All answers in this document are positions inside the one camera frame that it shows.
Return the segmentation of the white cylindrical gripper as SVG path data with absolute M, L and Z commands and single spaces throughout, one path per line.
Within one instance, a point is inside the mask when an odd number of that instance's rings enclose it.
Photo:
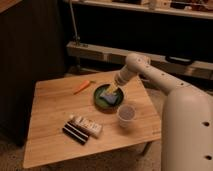
M 112 83 L 106 90 L 108 94 L 114 93 L 118 89 L 119 86 L 126 85 L 132 78 L 134 77 L 134 73 L 131 72 L 126 66 L 124 66 L 116 75 L 115 82 Z

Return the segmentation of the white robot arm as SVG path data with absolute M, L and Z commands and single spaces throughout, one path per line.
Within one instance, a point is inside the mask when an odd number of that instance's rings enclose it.
M 129 53 L 114 77 L 124 86 L 141 74 L 166 96 L 162 112 L 161 171 L 213 171 L 213 96 Z

